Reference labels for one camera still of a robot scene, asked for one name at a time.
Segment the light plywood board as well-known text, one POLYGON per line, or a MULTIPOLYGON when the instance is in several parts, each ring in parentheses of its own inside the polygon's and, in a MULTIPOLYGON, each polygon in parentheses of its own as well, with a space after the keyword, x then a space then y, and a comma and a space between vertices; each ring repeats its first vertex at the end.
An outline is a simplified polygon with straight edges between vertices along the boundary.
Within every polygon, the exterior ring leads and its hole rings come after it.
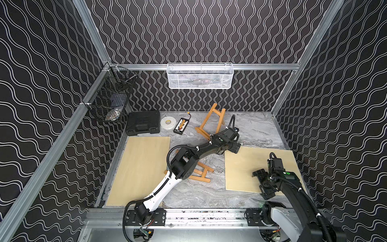
POLYGON ((297 175, 306 190, 292 151, 245 146, 242 146, 237 154, 225 152, 225 188, 230 191, 260 193, 260 183, 253 177, 253 172, 260 169, 269 171, 267 160, 271 152, 282 159, 287 172, 294 172, 297 175))
POLYGON ((165 177, 169 148, 170 137, 128 137, 106 206, 124 207, 149 196, 165 177))

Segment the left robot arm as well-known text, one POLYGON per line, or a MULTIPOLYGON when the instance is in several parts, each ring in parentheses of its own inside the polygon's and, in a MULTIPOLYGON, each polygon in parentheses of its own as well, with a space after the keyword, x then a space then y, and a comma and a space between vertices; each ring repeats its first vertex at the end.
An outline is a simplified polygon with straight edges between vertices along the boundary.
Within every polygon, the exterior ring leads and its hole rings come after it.
POLYGON ((178 183, 192 175, 202 158, 211 154, 221 155, 227 150, 237 154, 241 147, 238 140, 239 128, 227 128, 218 134, 212 135, 210 141, 198 146, 177 145, 173 147, 167 153, 168 171, 164 179, 148 197, 133 202, 138 223, 145 225, 150 222, 154 211, 166 195, 178 183))

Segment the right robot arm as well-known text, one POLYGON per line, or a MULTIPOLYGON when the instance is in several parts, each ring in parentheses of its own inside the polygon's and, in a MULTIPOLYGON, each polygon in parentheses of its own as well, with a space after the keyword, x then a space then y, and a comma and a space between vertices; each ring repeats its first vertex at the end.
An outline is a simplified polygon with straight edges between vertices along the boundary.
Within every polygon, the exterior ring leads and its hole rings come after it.
POLYGON ((268 171, 252 173, 259 180, 262 223, 278 225, 290 242, 345 242, 344 231, 332 225, 304 190, 295 172, 287 171, 281 158, 269 155, 268 171))

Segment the white tape roll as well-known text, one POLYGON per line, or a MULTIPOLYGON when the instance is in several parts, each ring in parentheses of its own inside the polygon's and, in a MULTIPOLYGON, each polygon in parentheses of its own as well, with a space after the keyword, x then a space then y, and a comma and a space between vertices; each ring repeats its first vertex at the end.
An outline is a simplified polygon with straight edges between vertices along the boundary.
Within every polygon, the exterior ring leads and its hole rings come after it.
POLYGON ((163 117, 160 121, 161 128, 165 130, 173 130, 176 127, 177 121, 174 117, 163 117))

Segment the black plastic tool case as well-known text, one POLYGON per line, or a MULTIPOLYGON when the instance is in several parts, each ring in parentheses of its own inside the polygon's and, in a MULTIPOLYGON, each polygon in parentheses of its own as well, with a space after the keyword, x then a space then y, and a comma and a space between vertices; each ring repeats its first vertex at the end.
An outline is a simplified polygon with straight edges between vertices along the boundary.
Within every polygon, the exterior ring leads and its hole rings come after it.
POLYGON ((128 114, 125 128, 128 136, 158 134, 160 132, 160 111, 141 111, 128 114))

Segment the large wooden easel frame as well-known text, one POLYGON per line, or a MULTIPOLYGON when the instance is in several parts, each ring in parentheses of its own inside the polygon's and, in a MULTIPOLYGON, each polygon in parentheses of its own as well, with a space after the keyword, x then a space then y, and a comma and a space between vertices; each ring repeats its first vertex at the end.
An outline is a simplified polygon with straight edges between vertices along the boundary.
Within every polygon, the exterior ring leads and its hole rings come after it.
POLYGON ((171 149, 167 153, 167 166, 163 182, 172 186, 186 179, 194 179, 209 183, 211 180, 206 178, 207 172, 213 172, 214 169, 199 162, 200 159, 211 154, 204 149, 189 149, 179 146, 171 149))

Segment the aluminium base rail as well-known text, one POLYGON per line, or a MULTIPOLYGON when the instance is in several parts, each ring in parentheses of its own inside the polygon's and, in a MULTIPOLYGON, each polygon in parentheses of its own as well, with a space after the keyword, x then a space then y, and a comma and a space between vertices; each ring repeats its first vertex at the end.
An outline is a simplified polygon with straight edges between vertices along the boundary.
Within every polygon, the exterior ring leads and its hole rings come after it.
MULTIPOLYGON (((208 209, 168 209, 159 208, 149 226, 150 229, 279 229, 277 224, 263 223, 260 217, 261 209, 246 208, 208 208, 208 209)), ((85 228, 140 228, 138 216, 129 210, 129 215, 124 216, 120 208, 92 209, 86 217, 85 228)))

